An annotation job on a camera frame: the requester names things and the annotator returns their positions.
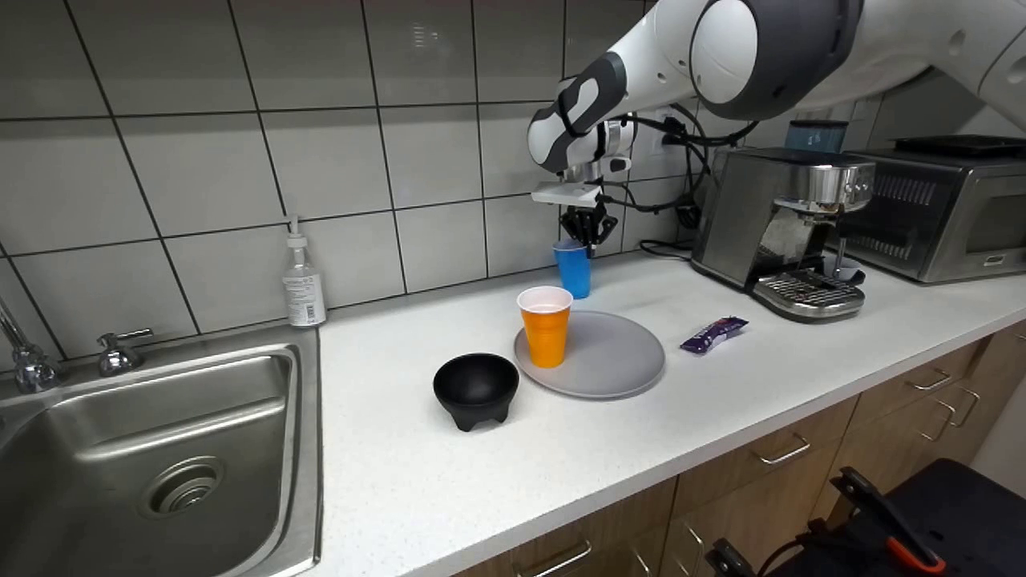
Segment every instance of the gray plate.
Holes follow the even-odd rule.
[[[535,385],[584,401],[635,397],[664,378],[664,343],[641,324],[603,311],[571,311],[568,359],[558,369],[529,362],[523,330],[513,359]]]

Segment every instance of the sink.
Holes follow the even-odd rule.
[[[317,558],[317,333],[160,346],[0,397],[0,574],[295,574]]]

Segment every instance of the white countertop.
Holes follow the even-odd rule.
[[[1026,276],[920,289],[869,272],[859,317],[792,324],[680,260],[612,260],[580,308],[654,330],[664,381],[593,404],[523,378],[503,426],[458,433],[433,372],[462,353],[510,359],[513,295],[539,282],[555,279],[356,308],[321,330],[324,558],[311,574],[471,567],[1026,317]],[[705,359],[677,349],[725,314],[747,317],[747,333]]]

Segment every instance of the espresso machine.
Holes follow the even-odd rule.
[[[782,317],[853,317],[866,295],[843,256],[843,218],[869,205],[872,183],[872,163],[840,154],[728,151],[705,189],[693,266]]]

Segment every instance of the sink drain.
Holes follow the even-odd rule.
[[[176,510],[199,506],[208,500],[221,484],[218,458],[199,455],[176,462],[157,474],[157,481],[147,490],[147,510],[164,516]]]

